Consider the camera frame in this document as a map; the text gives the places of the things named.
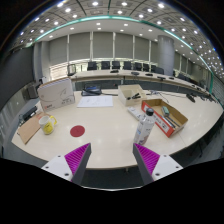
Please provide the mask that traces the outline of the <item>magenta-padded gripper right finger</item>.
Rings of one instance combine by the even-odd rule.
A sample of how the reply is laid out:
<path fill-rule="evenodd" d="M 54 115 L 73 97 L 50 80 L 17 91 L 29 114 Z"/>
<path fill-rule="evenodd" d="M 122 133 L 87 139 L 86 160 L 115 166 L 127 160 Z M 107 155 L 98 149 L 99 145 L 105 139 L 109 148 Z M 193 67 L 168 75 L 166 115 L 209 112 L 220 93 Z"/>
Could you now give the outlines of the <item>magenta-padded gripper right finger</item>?
<path fill-rule="evenodd" d="M 137 143 L 133 144 L 133 154 L 145 185 L 182 169 L 169 155 L 159 155 Z"/>

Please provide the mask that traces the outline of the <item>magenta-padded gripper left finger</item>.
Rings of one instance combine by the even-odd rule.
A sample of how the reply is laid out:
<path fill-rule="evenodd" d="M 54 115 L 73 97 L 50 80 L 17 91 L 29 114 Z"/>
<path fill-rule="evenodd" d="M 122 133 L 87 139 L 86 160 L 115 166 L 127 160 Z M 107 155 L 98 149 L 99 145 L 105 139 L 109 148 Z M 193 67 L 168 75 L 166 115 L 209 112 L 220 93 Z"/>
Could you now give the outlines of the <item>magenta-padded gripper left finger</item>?
<path fill-rule="evenodd" d="M 47 162 L 42 169 L 80 185 L 90 155 L 91 144 L 87 143 L 66 155 L 57 155 Z"/>

